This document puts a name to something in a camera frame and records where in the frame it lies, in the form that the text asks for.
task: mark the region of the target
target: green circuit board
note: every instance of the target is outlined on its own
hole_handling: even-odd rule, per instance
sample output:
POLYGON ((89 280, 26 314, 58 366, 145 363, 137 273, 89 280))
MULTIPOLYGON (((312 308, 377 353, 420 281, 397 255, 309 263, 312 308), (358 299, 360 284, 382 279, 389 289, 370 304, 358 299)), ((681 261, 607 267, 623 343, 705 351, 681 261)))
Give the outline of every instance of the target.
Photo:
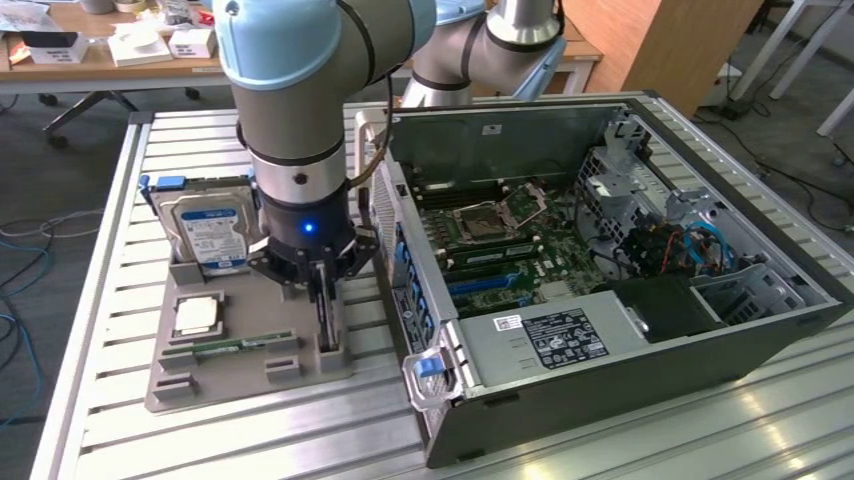
POLYGON ((585 295, 605 281, 571 226, 572 200, 531 183, 511 188, 500 201, 420 212, 460 318, 585 295))

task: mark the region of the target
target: chair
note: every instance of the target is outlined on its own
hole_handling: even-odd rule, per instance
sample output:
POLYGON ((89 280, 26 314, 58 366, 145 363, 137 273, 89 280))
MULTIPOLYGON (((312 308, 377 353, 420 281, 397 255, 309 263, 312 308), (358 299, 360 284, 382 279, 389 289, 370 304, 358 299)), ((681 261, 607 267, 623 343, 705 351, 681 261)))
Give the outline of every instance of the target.
MULTIPOLYGON (((194 88, 184 88, 184 95, 186 95, 186 98, 190 100, 198 100, 201 97, 198 90, 194 88)), ((82 97, 74 106, 65 110, 62 114, 53 119, 49 125, 43 127, 42 131, 47 145, 59 149, 67 146, 67 138, 61 135, 55 135, 55 131, 101 100, 113 100, 118 102, 118 105, 121 105, 128 112, 138 111, 121 92, 116 90, 90 92, 85 97, 82 97)), ((54 106, 58 103, 55 96, 50 94, 38 94, 38 102, 46 106, 54 106)))

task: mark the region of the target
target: blue cable on floor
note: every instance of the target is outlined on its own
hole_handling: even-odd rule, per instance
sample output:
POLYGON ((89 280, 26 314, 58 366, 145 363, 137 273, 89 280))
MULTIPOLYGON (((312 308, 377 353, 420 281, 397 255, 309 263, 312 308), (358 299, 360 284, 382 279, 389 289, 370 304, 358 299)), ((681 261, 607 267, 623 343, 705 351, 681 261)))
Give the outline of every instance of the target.
POLYGON ((5 243, 2 240, 0 240, 0 247, 5 247, 5 248, 9 248, 11 250, 17 250, 19 252, 37 252, 37 253, 41 254, 41 256, 43 258, 43 262, 41 263, 41 271, 31 278, 31 280, 29 280, 29 282, 26 282, 23 285, 21 285, 10 293, 6 293, 6 294, 0 293, 1 296, 7 298, 11 295, 17 295, 18 293, 21 293, 23 290, 26 290, 29 287, 31 287, 38 280, 41 280, 43 278, 43 276, 47 273, 47 270, 50 269, 50 253, 43 248, 19 247, 17 245, 11 245, 10 243, 5 243))
POLYGON ((31 400, 29 403, 17 409, 17 411, 11 414, 11 416, 0 424, 0 432, 5 429, 5 427, 21 416, 26 411, 35 406, 38 403, 38 397, 41 397, 41 387, 42 387, 42 378, 41 378, 41 369, 38 368, 38 361, 35 360, 35 352, 31 348, 31 340, 29 339, 29 332, 26 331, 26 327, 18 323, 14 317, 9 315, 0 314, 0 318, 10 323, 11 328, 15 328, 23 337, 23 345, 26 345, 26 353, 29 354, 29 360, 31 361, 31 368, 35 374, 35 391, 31 395, 31 400))
MULTIPOLYGON (((41 271, 31 278, 31 280, 29 280, 26 283, 23 283, 23 285, 21 285, 18 288, 15 288, 11 292, 9 292, 6 294, 0 293, 0 296, 3 296, 5 298, 7 298, 7 297, 21 293, 23 290, 26 290, 29 287, 31 287, 38 280, 41 280, 43 278, 43 276, 47 273, 47 270, 50 269, 50 253, 43 248, 19 247, 17 245, 11 245, 11 244, 3 242, 2 240, 0 240, 0 246, 7 248, 10 250, 17 250, 17 251, 21 251, 21 252, 37 252, 41 255, 41 257, 43 258, 43 262, 41 263, 41 271)), ((10 328, 15 329, 18 331, 19 336, 23 338, 23 345, 26 346, 26 353, 29 354, 29 360, 31 361, 33 373, 35 374, 35 391, 33 392, 31 400, 29 401, 29 403, 23 407, 21 407, 11 414, 11 416, 9 416, 6 418, 6 420, 2 423, 0 423, 0 432, 2 432, 2 430, 5 430, 5 428, 7 427, 7 425, 11 422, 14 422, 14 420, 18 417, 21 417, 21 415, 23 415, 23 413, 26 413, 26 411, 29 411, 29 409, 31 409, 37 405, 38 398, 41 397, 41 389, 42 389, 42 386, 43 386, 42 385, 43 384, 43 379, 41 377, 41 368, 38 367, 38 360, 35 358, 35 352, 34 352, 34 349, 33 349, 33 346, 31 346, 31 339, 29 337, 29 331, 26 330, 26 327, 10 315, 0 314, 0 318, 9 323, 10 328)))

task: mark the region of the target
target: hard drive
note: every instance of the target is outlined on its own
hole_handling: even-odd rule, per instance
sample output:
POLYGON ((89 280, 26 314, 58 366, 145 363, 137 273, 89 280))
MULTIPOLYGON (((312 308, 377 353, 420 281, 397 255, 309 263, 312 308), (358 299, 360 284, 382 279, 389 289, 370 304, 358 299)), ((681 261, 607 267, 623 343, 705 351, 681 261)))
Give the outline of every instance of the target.
POLYGON ((249 245, 261 238, 250 179, 160 177, 145 196, 177 263, 198 263, 205 276, 245 271, 249 245))

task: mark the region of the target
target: desk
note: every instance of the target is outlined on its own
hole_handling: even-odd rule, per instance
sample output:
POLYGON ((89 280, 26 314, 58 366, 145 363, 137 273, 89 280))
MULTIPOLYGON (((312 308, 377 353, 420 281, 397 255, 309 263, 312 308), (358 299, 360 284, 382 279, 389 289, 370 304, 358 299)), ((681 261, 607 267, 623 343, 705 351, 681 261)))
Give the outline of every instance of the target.
MULTIPOLYGON (((49 14, 63 30, 82 32, 92 37, 112 35, 113 24, 133 21, 133 15, 126 13, 88 15, 77 4, 51 4, 49 14)), ((584 41, 573 28, 567 28, 565 38, 569 44, 557 68, 557 92, 580 93, 592 65, 601 59, 601 52, 584 41)), ((92 46, 82 63, 76 65, 35 65, 31 59, 26 59, 10 66, 6 60, 7 50, 18 41, 17 34, 6 35, 0 41, 0 95, 148 90, 229 84, 217 57, 178 59, 118 68, 112 63, 105 44, 92 46)), ((408 77, 410 73, 410 69, 401 69, 394 77, 408 77)))
MULTIPOLYGON (((588 96, 591 101, 607 98, 588 96)), ((854 269, 851 257, 735 159, 664 102, 643 95, 637 100, 675 125, 679 138, 797 238, 803 250, 833 275, 845 275, 854 269)), ((382 106, 345 106, 348 139, 356 112, 382 106)), ((141 398, 169 244, 136 180, 142 173, 204 177, 245 171, 249 155, 234 138, 236 119, 233 110, 170 112, 128 127, 31 480, 149 475, 176 480, 755 479, 807 473, 841 478, 854 471, 849 316, 791 345, 737 382, 426 470, 390 353, 388 321, 394 320, 384 318, 378 287, 366 277, 344 287, 352 303, 348 318, 362 321, 350 334, 360 339, 349 379, 168 415, 148 413, 141 398)), ((655 142, 651 162, 671 172, 676 185, 691 182, 689 172, 672 168, 669 150, 655 142)), ((844 281, 851 285, 854 278, 844 281)))

